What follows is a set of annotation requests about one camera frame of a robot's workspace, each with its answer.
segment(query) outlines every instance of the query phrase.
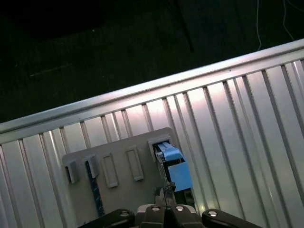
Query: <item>screw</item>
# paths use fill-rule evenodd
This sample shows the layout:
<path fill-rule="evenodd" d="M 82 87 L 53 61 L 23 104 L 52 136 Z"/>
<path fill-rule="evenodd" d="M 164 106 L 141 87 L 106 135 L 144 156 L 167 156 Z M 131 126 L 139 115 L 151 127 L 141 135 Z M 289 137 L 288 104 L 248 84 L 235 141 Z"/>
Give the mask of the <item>screw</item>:
<path fill-rule="evenodd" d="M 129 212 L 128 211 L 122 211 L 122 213 L 120 214 L 121 217 L 127 217 L 129 216 Z"/>
<path fill-rule="evenodd" d="M 154 211 L 159 211 L 159 210 L 160 210 L 160 207 L 157 207 L 157 206 L 152 207 L 152 210 L 154 210 Z"/>
<path fill-rule="evenodd" d="M 218 214 L 215 211 L 209 211 L 208 214 L 212 217 L 216 217 Z"/>
<path fill-rule="evenodd" d="M 178 210 L 178 211 L 183 211 L 184 210 L 184 208 L 182 206 L 177 206 L 175 209 Z"/>

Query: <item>corrugated metal surface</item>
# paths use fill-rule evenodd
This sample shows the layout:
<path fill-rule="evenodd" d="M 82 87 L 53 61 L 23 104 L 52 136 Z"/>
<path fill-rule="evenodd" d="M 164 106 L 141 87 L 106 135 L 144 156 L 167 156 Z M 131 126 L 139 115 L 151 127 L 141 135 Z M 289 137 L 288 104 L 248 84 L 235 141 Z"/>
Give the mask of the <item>corrugated metal surface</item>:
<path fill-rule="evenodd" d="M 170 127 L 200 212 L 302 227 L 303 59 L 299 40 L 2 123 L 0 226 L 76 227 L 62 156 Z"/>

